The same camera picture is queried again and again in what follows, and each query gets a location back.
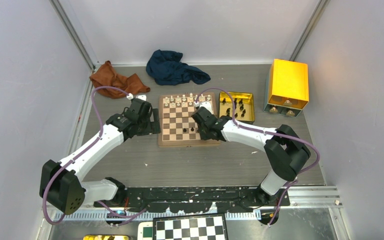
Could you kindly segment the yellow metal tray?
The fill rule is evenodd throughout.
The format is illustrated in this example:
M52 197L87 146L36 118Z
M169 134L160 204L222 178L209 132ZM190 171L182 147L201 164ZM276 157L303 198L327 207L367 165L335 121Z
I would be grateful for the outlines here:
M232 117L232 106L235 105L234 117L237 121L253 124L255 122L254 95L248 92L232 92L232 99L223 91L219 93L219 116Z

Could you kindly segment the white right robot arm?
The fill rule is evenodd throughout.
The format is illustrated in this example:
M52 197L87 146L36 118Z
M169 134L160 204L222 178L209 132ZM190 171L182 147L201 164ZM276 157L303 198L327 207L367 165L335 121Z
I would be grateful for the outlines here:
M279 128L253 126L230 116L216 117L207 101L194 106L191 117L201 140L240 143L266 153L271 170L256 190L256 197L263 205L271 205L277 199L279 189L296 179L311 156L310 150L288 125Z

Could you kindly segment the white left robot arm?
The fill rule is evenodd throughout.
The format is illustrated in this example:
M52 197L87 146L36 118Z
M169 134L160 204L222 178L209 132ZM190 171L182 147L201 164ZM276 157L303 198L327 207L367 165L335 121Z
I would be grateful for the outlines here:
M102 129L78 150L60 161L48 160L42 167L39 195L65 215L82 205L98 201L109 206L125 203L125 185L113 177L84 181L88 172L111 150L135 136L159 134L158 109L144 94L133 97L122 113L112 115Z

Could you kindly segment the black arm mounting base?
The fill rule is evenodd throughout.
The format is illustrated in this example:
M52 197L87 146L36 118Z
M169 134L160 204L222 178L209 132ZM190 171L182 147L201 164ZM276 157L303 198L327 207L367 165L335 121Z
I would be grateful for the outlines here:
M111 209L174 214L208 213L211 209L217 213L250 213L262 207L275 209L278 203L290 205L284 188L270 196L258 186L128 187L103 203Z

